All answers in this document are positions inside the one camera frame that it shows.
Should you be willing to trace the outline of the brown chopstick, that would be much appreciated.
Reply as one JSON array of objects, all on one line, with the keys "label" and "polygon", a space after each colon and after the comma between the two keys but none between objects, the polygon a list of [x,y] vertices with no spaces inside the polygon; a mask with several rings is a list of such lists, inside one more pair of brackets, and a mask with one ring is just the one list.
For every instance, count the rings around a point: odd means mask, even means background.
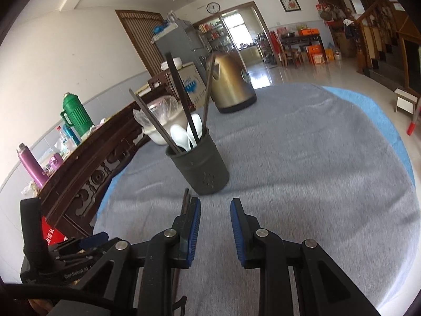
[{"label": "brown chopstick", "polygon": [[182,215],[186,214],[186,212],[188,210],[188,204],[190,202],[190,199],[191,199],[190,190],[188,188],[186,188],[184,190],[184,194],[183,194],[183,201],[182,201],[182,208],[181,208],[181,214]]}]

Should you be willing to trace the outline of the dark chopstick pair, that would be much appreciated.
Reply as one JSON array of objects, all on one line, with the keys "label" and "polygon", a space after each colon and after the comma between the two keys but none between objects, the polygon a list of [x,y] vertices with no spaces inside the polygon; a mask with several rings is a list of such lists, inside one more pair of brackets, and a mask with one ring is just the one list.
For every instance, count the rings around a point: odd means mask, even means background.
[{"label": "dark chopstick pair", "polygon": [[207,83],[206,83],[206,96],[205,96],[205,103],[204,103],[204,107],[203,107],[203,119],[202,119],[202,125],[203,125],[203,129],[207,128],[207,119],[208,119],[208,107],[209,107],[209,102],[211,99],[211,86],[212,86],[212,79],[213,79],[213,71],[214,71],[214,65],[215,65],[215,52],[213,52],[210,56],[210,67],[208,70],[208,75],[207,75]]},{"label": "dark chopstick pair", "polygon": [[134,93],[131,89],[128,90],[130,95],[133,97],[135,102],[139,105],[141,110],[145,113],[146,117],[150,120],[150,122],[153,124],[157,132],[162,136],[162,138],[166,141],[168,146],[172,149],[174,153],[180,153],[181,150],[179,147],[175,144],[173,139],[170,137],[168,132],[165,130],[165,128],[161,125],[157,117],[154,116],[154,114],[151,112],[149,107],[146,103],[143,102],[141,98],[138,97],[136,93]]}]

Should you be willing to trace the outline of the dark grey utensil holder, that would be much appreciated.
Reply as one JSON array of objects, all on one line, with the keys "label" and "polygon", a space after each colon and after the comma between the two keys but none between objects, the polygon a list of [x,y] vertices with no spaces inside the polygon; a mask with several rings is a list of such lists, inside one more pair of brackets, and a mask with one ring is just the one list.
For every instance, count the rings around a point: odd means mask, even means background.
[{"label": "dark grey utensil holder", "polygon": [[208,128],[192,150],[176,153],[168,146],[166,155],[198,195],[212,195],[228,184],[230,174]]}]

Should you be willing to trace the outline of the purple thermos bottle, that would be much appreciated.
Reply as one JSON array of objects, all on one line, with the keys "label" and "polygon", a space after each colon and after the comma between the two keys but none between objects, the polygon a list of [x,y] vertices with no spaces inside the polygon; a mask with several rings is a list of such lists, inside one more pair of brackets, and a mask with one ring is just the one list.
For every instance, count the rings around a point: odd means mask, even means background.
[{"label": "purple thermos bottle", "polygon": [[21,161],[27,173],[34,180],[36,186],[39,188],[44,187],[48,181],[48,175],[33,156],[30,149],[25,144],[20,144],[16,152],[19,161]]}]

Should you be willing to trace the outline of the white plastic spoon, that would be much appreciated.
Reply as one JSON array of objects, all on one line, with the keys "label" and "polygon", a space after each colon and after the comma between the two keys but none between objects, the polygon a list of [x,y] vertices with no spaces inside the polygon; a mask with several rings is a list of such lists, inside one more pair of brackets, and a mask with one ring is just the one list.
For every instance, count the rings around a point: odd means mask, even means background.
[{"label": "white plastic spoon", "polygon": [[191,142],[186,129],[178,124],[174,124],[170,128],[171,138],[175,144],[184,149],[186,152],[191,150]]},{"label": "white plastic spoon", "polygon": [[[201,117],[198,114],[194,113],[194,114],[191,115],[191,118],[192,118],[192,121],[193,121],[193,124],[194,124],[194,128],[196,130],[196,134],[198,136],[198,140],[200,140],[201,136],[202,136],[202,131],[203,131],[203,125],[202,125]],[[190,125],[187,126],[186,131],[187,131],[187,134],[188,134],[189,141],[191,143],[191,148],[196,147],[198,141],[196,141]]]}]

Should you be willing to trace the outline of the white plastic spoon right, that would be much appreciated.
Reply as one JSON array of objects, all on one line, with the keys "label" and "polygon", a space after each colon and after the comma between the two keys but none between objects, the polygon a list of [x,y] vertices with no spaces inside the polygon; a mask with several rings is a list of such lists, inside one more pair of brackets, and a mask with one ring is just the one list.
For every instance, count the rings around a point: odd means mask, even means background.
[{"label": "white plastic spoon right", "polygon": [[[198,136],[198,140],[200,140],[201,136],[202,136],[202,131],[203,131],[203,125],[202,125],[201,117],[198,114],[194,113],[194,114],[191,115],[191,118],[192,118],[192,121],[193,121],[193,124],[194,124],[194,128],[196,130],[196,134]],[[186,131],[187,131],[187,134],[188,134],[189,141],[191,143],[191,148],[196,147],[198,141],[196,141],[190,125],[187,126]]]}]

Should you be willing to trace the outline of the white bowl with plastic bag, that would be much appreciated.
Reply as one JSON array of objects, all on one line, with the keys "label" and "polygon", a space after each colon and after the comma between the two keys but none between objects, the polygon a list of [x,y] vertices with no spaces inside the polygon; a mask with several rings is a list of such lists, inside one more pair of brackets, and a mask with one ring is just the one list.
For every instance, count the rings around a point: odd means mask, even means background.
[{"label": "white bowl with plastic bag", "polygon": [[[186,129],[188,121],[184,109],[173,96],[167,95],[159,97],[150,102],[148,107],[168,133],[170,133],[173,124],[178,124]],[[159,134],[142,110],[133,109],[133,116],[141,125],[143,135],[148,136],[159,146],[166,145],[164,138]]]}]

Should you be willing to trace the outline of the green thermos flask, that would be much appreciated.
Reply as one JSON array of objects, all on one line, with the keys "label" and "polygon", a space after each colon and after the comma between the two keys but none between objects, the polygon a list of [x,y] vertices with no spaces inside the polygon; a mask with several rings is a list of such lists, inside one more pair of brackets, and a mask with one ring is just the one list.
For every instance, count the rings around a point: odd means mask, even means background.
[{"label": "green thermos flask", "polygon": [[64,123],[68,127],[74,128],[80,137],[84,136],[93,126],[93,121],[77,95],[65,93],[62,109],[60,115]]}]

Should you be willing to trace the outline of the bronze electric kettle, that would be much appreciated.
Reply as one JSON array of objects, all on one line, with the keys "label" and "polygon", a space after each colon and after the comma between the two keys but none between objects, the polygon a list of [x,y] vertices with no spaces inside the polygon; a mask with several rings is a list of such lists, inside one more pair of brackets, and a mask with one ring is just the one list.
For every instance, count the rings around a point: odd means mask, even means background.
[{"label": "bronze electric kettle", "polygon": [[249,74],[235,52],[214,51],[206,63],[210,97],[220,113],[241,111],[257,101]]}]

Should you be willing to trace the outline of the white rice cooker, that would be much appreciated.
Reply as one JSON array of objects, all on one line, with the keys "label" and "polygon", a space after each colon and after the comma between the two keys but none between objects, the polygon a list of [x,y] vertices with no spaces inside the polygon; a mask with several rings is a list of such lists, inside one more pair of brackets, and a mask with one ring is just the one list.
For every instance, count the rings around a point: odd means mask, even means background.
[{"label": "white rice cooker", "polygon": [[[177,69],[180,69],[183,66],[183,62],[180,57],[173,58],[173,63]],[[168,62],[164,61],[161,63],[161,70],[165,71],[168,69]]]}]

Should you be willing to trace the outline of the grey refrigerator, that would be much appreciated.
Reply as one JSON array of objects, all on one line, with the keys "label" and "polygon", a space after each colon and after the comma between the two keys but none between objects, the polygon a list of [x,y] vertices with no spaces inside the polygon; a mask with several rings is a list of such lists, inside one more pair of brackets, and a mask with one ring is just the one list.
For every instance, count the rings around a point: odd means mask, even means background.
[{"label": "grey refrigerator", "polygon": [[206,61],[209,56],[205,43],[189,21],[176,19],[151,39],[163,58],[170,52],[173,58],[180,57],[183,63],[193,62],[202,80],[206,80]]}]

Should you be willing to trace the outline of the orange box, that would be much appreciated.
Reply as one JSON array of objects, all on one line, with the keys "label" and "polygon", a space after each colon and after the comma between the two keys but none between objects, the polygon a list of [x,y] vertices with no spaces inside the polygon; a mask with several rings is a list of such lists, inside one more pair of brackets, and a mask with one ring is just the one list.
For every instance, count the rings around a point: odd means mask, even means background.
[{"label": "orange box", "polygon": [[301,29],[298,33],[300,36],[315,36],[320,34],[318,29]]}]

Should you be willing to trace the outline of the wooden stair railing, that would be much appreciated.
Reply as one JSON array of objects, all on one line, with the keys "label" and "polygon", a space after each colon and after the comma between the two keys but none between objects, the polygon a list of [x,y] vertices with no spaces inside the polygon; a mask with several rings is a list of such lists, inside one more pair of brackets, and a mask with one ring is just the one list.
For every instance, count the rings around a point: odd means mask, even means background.
[{"label": "wooden stair railing", "polygon": [[420,95],[420,30],[393,0],[368,0],[355,23],[358,72],[390,90]]}]

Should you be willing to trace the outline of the round wall clock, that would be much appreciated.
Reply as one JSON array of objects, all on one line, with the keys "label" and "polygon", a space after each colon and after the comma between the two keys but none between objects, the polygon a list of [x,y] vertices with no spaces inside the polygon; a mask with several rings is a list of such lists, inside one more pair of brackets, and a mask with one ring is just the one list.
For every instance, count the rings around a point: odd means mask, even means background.
[{"label": "round wall clock", "polygon": [[220,12],[220,4],[217,2],[210,2],[209,4],[207,4],[206,6],[206,11],[209,14],[217,14]]}]

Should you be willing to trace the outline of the framed wall picture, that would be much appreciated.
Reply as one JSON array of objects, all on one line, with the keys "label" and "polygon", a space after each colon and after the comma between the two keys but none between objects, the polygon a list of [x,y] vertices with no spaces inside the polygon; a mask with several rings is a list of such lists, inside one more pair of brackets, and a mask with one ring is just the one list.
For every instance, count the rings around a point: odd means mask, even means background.
[{"label": "framed wall picture", "polygon": [[301,7],[297,0],[280,0],[286,13],[297,12],[301,10]]}]

